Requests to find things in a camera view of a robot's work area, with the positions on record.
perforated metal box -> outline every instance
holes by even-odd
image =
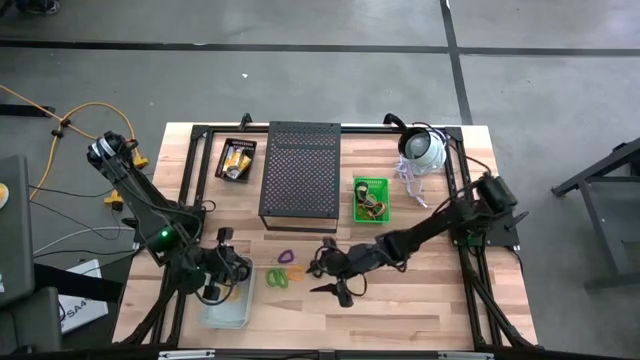
[[[335,233],[340,124],[271,122],[260,209],[267,230]]]

green container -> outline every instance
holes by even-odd
[[[369,212],[362,206],[358,206],[355,196],[356,184],[364,181],[369,185],[369,194],[375,196],[376,201],[385,203],[387,211],[377,219],[373,219]],[[353,221],[360,224],[388,224],[391,221],[391,203],[389,202],[389,180],[385,178],[356,177],[353,179]]]

concrete floor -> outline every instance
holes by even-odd
[[[437,0],[63,0],[48,18],[0,19],[0,36],[49,40],[243,44],[447,44]],[[450,0],[460,46],[638,48],[640,3],[627,0]],[[639,136],[640,57],[462,56],[473,122],[490,127],[500,173],[531,215],[519,225],[525,282],[540,344],[554,350],[638,357],[638,289],[587,294],[606,273],[578,194],[549,189],[612,147]],[[460,124],[448,55],[282,52],[144,52],[0,48],[0,83],[62,113],[106,101],[134,122],[152,160],[168,121],[303,120],[379,123],[392,111],[411,121]],[[19,103],[0,93],[0,102]],[[75,119],[92,134],[125,132],[108,111]],[[0,118],[0,154],[23,153],[31,183],[44,170],[52,120]],[[66,136],[47,186],[80,193],[108,188],[86,164],[88,142]],[[101,199],[38,195],[91,226],[113,219]],[[79,226],[32,208],[43,246]],[[116,251],[77,237],[59,249]],[[44,258],[60,267],[76,254]],[[110,261],[116,257],[100,257]]]

transparent plastic container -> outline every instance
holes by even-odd
[[[253,288],[256,283],[256,269],[253,267],[253,260],[244,257],[251,267],[251,275],[247,280],[235,286],[234,293],[229,299],[218,306],[202,305],[202,317],[200,323],[202,327],[211,329],[242,329],[251,317],[251,306],[253,303]],[[225,288],[222,288],[220,296],[225,296]]]

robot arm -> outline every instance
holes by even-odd
[[[364,275],[381,266],[392,266],[404,272],[411,254],[418,251],[420,246],[429,239],[448,230],[462,232],[468,236],[481,235],[486,233],[497,219],[510,214],[517,204],[516,198],[500,177],[485,173],[479,180],[471,183],[469,189],[477,190],[479,200],[467,200],[455,196],[449,198],[442,205],[450,202],[448,206],[442,210],[436,210],[426,220],[409,229],[394,230],[376,236],[374,244],[354,245],[345,253],[337,247],[334,239],[325,238],[307,272],[318,278],[323,274],[335,276],[337,282],[311,291],[330,292],[338,297],[340,306],[351,307],[353,306],[352,296],[363,294],[352,293],[347,287],[348,279]],[[514,346],[515,344],[532,346],[509,323],[490,293],[484,288],[471,266],[466,249],[461,266],[462,271],[470,275],[472,286],[487,305],[488,311],[495,316],[509,341]]]
[[[124,343],[140,343],[158,314],[166,307],[175,291],[196,293],[206,305],[219,305],[220,289],[216,283],[234,286],[245,280],[251,269],[245,259],[235,253],[228,240],[233,229],[218,230],[218,246],[199,246],[205,215],[202,206],[185,206],[167,200],[134,165],[136,140],[107,132],[89,146],[87,160],[120,193],[136,220],[133,227],[158,266],[168,266],[167,289],[144,321]],[[198,289],[205,287],[203,295]]]

